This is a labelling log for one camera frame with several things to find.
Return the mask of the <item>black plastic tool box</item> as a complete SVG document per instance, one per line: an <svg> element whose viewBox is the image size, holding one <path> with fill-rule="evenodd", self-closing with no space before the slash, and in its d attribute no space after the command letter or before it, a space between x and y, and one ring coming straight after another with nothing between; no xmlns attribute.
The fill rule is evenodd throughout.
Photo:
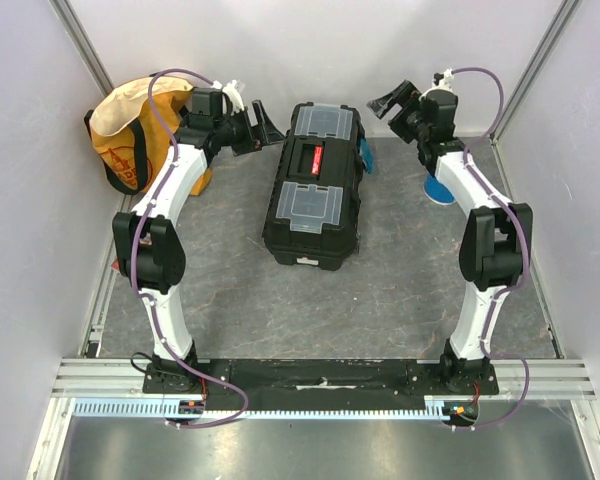
<svg viewBox="0 0 600 480"><path fill-rule="evenodd" d="M357 109L295 106L262 231L282 265L336 271L358 250L359 186L373 156Z"/></svg>

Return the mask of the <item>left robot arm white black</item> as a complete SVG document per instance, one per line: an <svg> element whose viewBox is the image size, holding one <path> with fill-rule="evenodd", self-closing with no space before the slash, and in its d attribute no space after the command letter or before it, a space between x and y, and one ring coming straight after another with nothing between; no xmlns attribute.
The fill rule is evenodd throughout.
<svg viewBox="0 0 600 480"><path fill-rule="evenodd" d="M242 85L196 88L191 107L168 134L165 162L143 198L112 221L120 273L130 280L151 322L155 360L171 362L165 380L176 391L190 392L200 380L194 341L185 325L179 284L186 254L176 232L180 212L195 187L210 177L210 161L228 147L245 155L283 141L258 100L245 104Z"/></svg>

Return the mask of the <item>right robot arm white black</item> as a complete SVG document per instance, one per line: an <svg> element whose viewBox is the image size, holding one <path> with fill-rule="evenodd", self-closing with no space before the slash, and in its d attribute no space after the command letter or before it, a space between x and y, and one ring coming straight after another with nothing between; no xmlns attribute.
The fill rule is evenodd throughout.
<svg viewBox="0 0 600 480"><path fill-rule="evenodd" d="M463 392L488 371L490 342L502 304L527 272L533 213L514 203L478 169L455 134L458 96L443 83L426 92L405 80L368 102L377 118L393 107L389 128L417 144L418 159L445 187L466 216L459 267L466 290L457 326L439 360L438 381L447 392Z"/></svg>

